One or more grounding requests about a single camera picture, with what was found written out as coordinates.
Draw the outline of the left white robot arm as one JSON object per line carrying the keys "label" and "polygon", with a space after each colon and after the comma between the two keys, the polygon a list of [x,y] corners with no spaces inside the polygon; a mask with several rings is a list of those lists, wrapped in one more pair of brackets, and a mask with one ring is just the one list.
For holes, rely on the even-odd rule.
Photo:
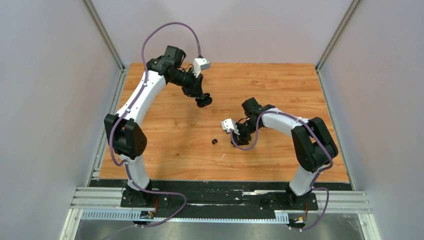
{"label": "left white robot arm", "polygon": [[143,119],[156,96],[168,84],[181,87],[185,96],[194,98],[198,107],[211,104],[209,93],[202,90],[202,71],[210,67],[210,61],[199,55],[188,69],[181,67],[186,53],[175,46],[167,46],[165,53],[149,60],[140,83],[128,101],[115,114],[107,114],[104,127],[111,156],[117,166],[124,166],[128,176],[125,193],[140,206],[153,201],[151,179],[148,177],[143,153],[147,137],[141,129]]}

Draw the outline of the black earbud charging case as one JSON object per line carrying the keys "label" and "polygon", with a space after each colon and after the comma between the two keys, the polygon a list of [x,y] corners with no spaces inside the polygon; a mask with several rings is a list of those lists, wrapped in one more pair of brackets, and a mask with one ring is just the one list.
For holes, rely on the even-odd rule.
{"label": "black earbud charging case", "polygon": [[196,98],[195,102],[199,108],[204,108],[210,105],[213,102],[213,99],[210,93],[204,93],[203,98]]}

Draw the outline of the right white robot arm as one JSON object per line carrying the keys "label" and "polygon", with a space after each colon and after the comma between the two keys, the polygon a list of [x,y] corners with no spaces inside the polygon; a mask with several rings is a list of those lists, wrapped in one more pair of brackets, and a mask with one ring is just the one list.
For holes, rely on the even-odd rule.
{"label": "right white robot arm", "polygon": [[253,97],[241,106],[246,116],[244,122],[226,119],[221,123],[234,147],[251,150],[259,139],[261,128],[277,130],[292,139],[299,167],[289,183],[285,201],[290,208],[298,209],[305,203],[305,195],[311,192],[320,174],[333,167],[334,158],[339,154],[324,120],[294,116],[270,104],[260,105]]}

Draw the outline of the aluminium frame rail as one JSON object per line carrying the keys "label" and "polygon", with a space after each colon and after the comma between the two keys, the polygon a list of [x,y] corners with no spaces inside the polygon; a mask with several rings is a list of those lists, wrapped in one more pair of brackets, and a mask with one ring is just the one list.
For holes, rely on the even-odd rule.
{"label": "aluminium frame rail", "polygon": [[367,240],[380,239],[375,218],[372,214],[367,196],[361,191],[325,191],[313,190],[318,209],[306,212],[294,210],[276,210],[271,219],[224,219],[224,218],[179,218],[176,215],[186,206],[184,203],[168,217],[156,217],[150,207],[122,207],[122,189],[113,187],[78,187],[72,199],[70,209],[80,213],[81,218],[89,220],[122,220],[187,223],[241,223],[241,224],[288,224],[297,215],[305,213],[318,214],[318,219],[337,215],[356,215],[360,231]]}

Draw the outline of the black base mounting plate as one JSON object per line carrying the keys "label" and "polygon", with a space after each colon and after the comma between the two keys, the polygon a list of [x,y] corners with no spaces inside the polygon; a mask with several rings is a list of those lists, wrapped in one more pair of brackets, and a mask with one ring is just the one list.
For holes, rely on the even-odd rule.
{"label": "black base mounting plate", "polygon": [[316,195],[296,197],[288,182],[152,180],[148,201],[128,197],[122,190],[123,208],[152,208],[155,217],[165,218],[184,203],[178,218],[271,219],[279,210],[318,210]]}

